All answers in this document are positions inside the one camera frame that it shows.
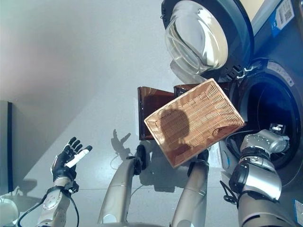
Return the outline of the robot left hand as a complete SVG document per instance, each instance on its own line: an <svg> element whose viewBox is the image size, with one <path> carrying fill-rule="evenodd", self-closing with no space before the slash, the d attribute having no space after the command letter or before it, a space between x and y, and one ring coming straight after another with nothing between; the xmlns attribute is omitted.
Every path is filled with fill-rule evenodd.
<svg viewBox="0 0 303 227"><path fill-rule="evenodd" d="M70 181L76 178L76 165L82 160L89 152L91 152L93 147L91 145L83 148L80 140L76 137L72 137L67 144L59 153L51 166L51 173L53 176L53 182L55 182L60 177L67 177Z"/></svg>

